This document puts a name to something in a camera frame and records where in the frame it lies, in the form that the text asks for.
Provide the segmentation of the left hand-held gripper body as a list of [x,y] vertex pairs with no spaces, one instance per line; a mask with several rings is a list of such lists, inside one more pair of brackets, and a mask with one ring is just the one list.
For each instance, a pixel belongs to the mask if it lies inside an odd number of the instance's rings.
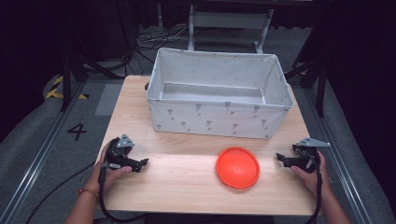
[[121,137],[112,139],[106,152],[106,163],[113,170],[123,166],[130,166],[133,170],[134,167],[139,166],[138,161],[128,157],[133,147],[134,141],[125,133]]

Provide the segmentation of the orange round plate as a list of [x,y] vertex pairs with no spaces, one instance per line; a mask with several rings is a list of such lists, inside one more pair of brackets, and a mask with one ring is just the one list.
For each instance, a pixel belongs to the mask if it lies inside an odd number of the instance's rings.
[[259,179],[261,167],[256,157],[242,147],[229,147],[220,152],[216,161],[219,179],[228,187],[247,189]]

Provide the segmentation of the grey metal stand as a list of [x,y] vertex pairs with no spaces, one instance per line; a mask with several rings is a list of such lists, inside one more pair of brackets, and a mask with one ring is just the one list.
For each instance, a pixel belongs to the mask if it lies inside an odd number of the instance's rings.
[[188,50],[194,50],[194,29],[205,28],[235,28],[260,30],[261,37],[253,43],[257,53],[263,54],[263,44],[267,36],[274,11],[268,9],[264,14],[202,12],[195,5],[190,5],[189,43]]

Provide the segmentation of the person's left hand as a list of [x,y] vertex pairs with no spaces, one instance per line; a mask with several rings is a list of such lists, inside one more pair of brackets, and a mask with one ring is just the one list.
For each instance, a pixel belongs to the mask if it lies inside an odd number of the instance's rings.
[[[90,177],[89,177],[89,179],[88,179],[88,181],[87,181],[87,183],[85,185],[86,189],[95,190],[96,192],[99,191],[98,179],[99,179],[99,174],[100,174],[100,170],[101,170],[101,164],[104,161],[104,158],[105,158],[106,152],[107,152],[107,150],[109,148],[109,145],[110,145],[110,143],[107,143],[103,147],[103,149],[101,151],[100,159],[94,165],[92,173],[91,173],[91,175],[90,175]],[[121,176],[126,175],[128,173],[131,173],[131,172],[132,172],[132,168],[130,166],[123,166],[123,167],[121,167],[119,169],[116,169],[116,170],[112,170],[112,169],[107,168],[106,169],[106,180],[105,180],[105,183],[104,183],[104,189],[110,188],[118,178],[120,178]]]

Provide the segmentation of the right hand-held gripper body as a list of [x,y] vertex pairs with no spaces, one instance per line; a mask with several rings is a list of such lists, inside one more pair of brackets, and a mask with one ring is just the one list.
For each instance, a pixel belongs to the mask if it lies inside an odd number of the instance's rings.
[[299,167],[307,173],[313,173],[320,166],[318,155],[319,147],[329,147],[331,144],[311,137],[306,137],[292,146],[292,149],[299,154]]

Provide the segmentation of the black tripod stand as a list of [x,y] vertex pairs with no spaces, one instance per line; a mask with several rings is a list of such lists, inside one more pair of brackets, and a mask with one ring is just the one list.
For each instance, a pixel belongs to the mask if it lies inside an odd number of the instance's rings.
[[315,60],[308,63],[303,63],[302,65],[299,65],[293,68],[291,71],[285,73],[284,76],[286,79],[289,79],[291,77],[300,75],[302,72],[304,72],[304,77],[300,81],[300,85],[303,89],[311,89],[315,83],[318,83],[316,109],[318,114],[323,118],[324,95],[327,77],[325,62],[322,60]]
[[84,64],[87,64],[95,72],[101,73],[110,79],[124,79],[124,77],[114,74],[107,68],[104,68],[99,63],[83,56],[82,54],[74,51],[68,52],[64,58],[62,71],[64,81],[62,111],[65,111],[72,101],[71,76],[74,76],[77,82],[86,82],[88,80],[89,75]]

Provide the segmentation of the white fabric storage box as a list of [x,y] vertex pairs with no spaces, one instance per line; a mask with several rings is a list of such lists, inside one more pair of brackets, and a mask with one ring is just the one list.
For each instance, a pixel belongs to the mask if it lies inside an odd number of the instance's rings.
[[153,129],[271,138],[294,102],[275,54],[162,48],[148,84]]

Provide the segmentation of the metal floor rail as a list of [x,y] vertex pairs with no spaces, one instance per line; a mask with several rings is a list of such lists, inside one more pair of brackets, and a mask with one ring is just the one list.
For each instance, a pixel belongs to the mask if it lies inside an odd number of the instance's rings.
[[310,111],[314,114],[315,121],[320,128],[320,132],[330,144],[330,147],[326,150],[328,158],[334,165],[334,170],[337,173],[340,184],[343,187],[344,193],[348,199],[351,209],[354,213],[355,218],[359,224],[373,224],[371,218],[368,215],[367,209],[363,204],[361,195],[358,193],[355,181],[352,178],[351,173],[348,170],[347,164],[343,159],[340,147],[336,144],[334,136],[331,133],[328,122],[325,118],[322,118],[317,110],[316,100],[314,93],[311,90],[303,90],[304,97],[309,104]]
[[78,84],[62,112],[49,98],[0,144],[0,224],[61,224],[92,163],[90,87]]

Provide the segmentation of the person's right hand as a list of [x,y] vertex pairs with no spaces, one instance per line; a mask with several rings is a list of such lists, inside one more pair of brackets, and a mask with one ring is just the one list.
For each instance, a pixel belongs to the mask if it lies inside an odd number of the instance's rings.
[[[329,175],[326,169],[326,160],[325,157],[320,152],[318,153],[318,155],[320,158],[319,172],[321,174],[321,179],[322,179],[321,194],[328,195],[332,191],[332,189],[329,182]],[[318,195],[317,194],[318,177],[316,174],[309,174],[304,170],[302,170],[301,168],[298,168],[297,166],[291,166],[290,169],[305,182],[305,185],[315,196]]]

